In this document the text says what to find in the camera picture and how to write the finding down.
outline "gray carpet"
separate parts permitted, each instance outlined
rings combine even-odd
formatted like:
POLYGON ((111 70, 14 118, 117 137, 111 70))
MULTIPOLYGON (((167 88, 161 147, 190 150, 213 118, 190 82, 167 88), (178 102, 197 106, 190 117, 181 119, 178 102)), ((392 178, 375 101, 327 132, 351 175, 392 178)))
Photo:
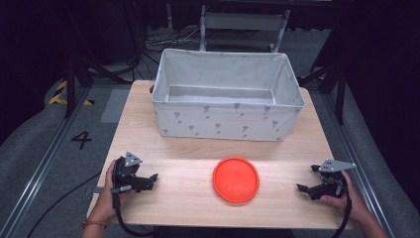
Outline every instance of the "gray carpet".
MULTIPOLYGON (((168 31, 160 29, 157 33, 168 31)), ((287 31, 284 34, 280 52, 286 53, 291 61, 296 75, 309 74, 309 68, 315 60, 317 53, 327 38, 328 31, 287 31)), ((267 51, 268 33, 252 35, 238 35, 231 33, 215 33, 208 40, 208 51, 232 52, 264 52, 267 51)), ((191 42, 179 49, 198 50, 198 44, 191 42)), ((159 60, 159 54, 151 54, 159 60)), ((155 78, 158 65, 148 58, 144 58, 138 70, 134 71, 135 79, 155 78)), ((132 80, 131 72, 121 75, 132 80)), ((321 95, 316 89, 316 81, 305 87, 310 89, 312 100, 320 117, 322 127, 336 160, 350 161, 349 149, 345 146, 340 134, 347 135, 353 145, 354 154, 360 160, 359 168, 367 175, 369 184, 374 191, 375 199, 386 217, 386 221, 394 237, 420 237, 420 218, 405 192, 392 176, 386 162, 381 157, 368 128, 360 114, 357 104, 347 88, 344 107, 345 125, 337 129, 334 120, 329 114, 328 102, 334 101, 335 92, 331 95, 321 95)), ((46 103, 52 97, 56 84, 46 95, 46 103)), ((97 78, 84 99, 94 100, 92 106, 80 106, 74 119, 70 123, 62 143, 57 147, 51 168, 42 182, 35 198, 30 201, 28 210, 24 211, 23 218, 17 226, 14 236, 27 237, 30 229, 41 215, 69 190, 92 177, 102 170, 109 146, 117 128, 124 102, 128 95, 129 86, 116 85, 107 78, 97 78), (88 138, 83 149, 81 143, 71 141, 82 132, 88 132, 88 138)), ((63 123, 65 106, 59 104, 46 104, 46 109, 34 116, 20 128, 0 147, 0 224, 5 224, 24 192, 26 184, 37 169, 56 131, 63 123)), ((98 178, 77 189, 61 201, 42 220, 32 237, 79 237, 79 224, 84 219, 91 196, 85 194, 87 189, 94 187, 98 178)), ((151 227, 135 226, 133 229, 143 230, 151 227)), ((331 237, 334 230, 293 230, 294 237, 331 237)), ((107 237, 131 237, 117 224, 107 229, 107 237)), ((362 237, 360 229, 346 230, 342 237, 362 237)))

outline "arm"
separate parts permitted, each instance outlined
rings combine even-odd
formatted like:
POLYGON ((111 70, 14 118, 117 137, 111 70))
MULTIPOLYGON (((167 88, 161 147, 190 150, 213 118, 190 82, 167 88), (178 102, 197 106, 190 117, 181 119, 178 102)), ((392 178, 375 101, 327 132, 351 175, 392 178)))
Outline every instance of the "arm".
MULTIPOLYGON (((362 199, 362 197, 356 191, 349 175, 346 172, 342 172, 342 174, 346 178, 348 189, 349 189, 349 196, 350 196, 350 199, 352 200, 353 209, 350 212, 350 218, 352 218, 353 220, 355 220, 361 225, 366 238, 388 237, 385 231, 383 230, 383 228, 380 226, 377 219, 368 210, 368 207, 365 205, 365 202, 362 199)), ((345 194, 340 198, 329 196, 329 195, 323 195, 320 198, 322 202, 335 206, 342 213, 344 213, 345 208, 346 208, 346 199, 347 198, 345 194)))
MULTIPOLYGON (((90 238, 90 237, 103 237, 104 230, 115 215, 115 210, 112 207, 112 173, 114 171, 115 161, 113 161, 106 172, 105 185, 99 193, 99 197, 96 201, 95 206, 87 217, 87 221, 90 222, 100 222, 95 224, 89 224, 83 228, 81 238, 90 238)), ((134 192, 128 190, 120 194, 121 205, 124 205, 130 197, 132 197, 134 192)))

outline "wooden tabletop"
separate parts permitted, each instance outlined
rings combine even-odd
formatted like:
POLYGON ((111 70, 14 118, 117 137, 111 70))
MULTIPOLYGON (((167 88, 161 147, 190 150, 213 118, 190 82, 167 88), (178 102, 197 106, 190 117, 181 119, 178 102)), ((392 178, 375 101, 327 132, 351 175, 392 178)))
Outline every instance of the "wooden tabletop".
MULTIPOLYGON (((153 81, 133 83, 98 186, 113 160, 131 152, 143 159, 138 177, 158 174, 153 190, 136 194, 122 209, 126 223, 217 227, 337 229, 343 216, 312 201, 296 184, 321 184, 311 165, 333 159, 309 92, 307 105, 282 142, 162 137, 149 93, 153 81), (247 203, 220 197, 212 173, 224 158, 250 161, 260 177, 256 196, 247 203)), ((94 195, 88 210, 95 204, 94 195)))

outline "white storage bin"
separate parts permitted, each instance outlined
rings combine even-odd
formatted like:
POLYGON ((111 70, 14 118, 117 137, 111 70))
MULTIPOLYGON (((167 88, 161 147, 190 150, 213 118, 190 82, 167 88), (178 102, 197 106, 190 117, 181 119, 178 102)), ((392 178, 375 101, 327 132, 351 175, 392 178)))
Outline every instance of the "white storage bin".
POLYGON ((305 106, 285 54, 164 50, 153 102, 162 136, 282 141, 305 106))

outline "orange frisbee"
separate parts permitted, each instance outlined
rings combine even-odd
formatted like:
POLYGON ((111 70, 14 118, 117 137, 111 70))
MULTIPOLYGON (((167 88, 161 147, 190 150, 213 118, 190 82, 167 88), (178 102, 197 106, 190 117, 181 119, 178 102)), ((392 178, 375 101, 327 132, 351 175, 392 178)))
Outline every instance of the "orange frisbee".
POLYGON ((217 193, 230 202, 249 201, 257 193, 260 179, 256 168, 241 157, 223 159, 213 171, 217 193))

